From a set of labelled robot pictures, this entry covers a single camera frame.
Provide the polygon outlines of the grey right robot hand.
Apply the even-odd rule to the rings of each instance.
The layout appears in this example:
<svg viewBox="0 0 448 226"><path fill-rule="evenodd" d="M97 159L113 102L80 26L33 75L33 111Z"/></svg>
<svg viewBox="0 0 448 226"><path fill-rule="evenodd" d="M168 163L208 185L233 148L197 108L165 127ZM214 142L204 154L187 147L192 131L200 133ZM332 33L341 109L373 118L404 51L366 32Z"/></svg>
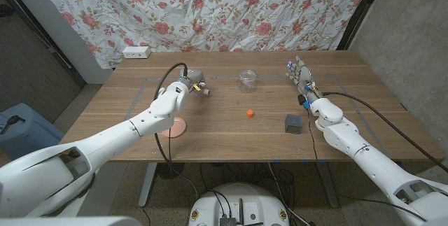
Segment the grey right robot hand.
<svg viewBox="0 0 448 226"><path fill-rule="evenodd" d="M296 85L298 92L306 100L313 102L321 98L311 71L298 55L295 56L295 61L290 61L286 67L288 69L286 77Z"/></svg>

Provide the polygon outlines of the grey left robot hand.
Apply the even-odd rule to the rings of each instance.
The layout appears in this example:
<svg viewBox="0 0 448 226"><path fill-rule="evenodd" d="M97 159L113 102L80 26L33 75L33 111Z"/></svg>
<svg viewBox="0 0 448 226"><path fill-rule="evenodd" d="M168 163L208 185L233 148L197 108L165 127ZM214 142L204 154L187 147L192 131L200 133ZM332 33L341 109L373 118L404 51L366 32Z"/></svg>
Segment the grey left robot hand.
<svg viewBox="0 0 448 226"><path fill-rule="evenodd" d="M196 97L209 97L211 95L211 90L207 87L202 71L199 69L188 69L186 76L183 75L183 72L184 69L179 71L179 80L189 87L190 93Z"/></svg>

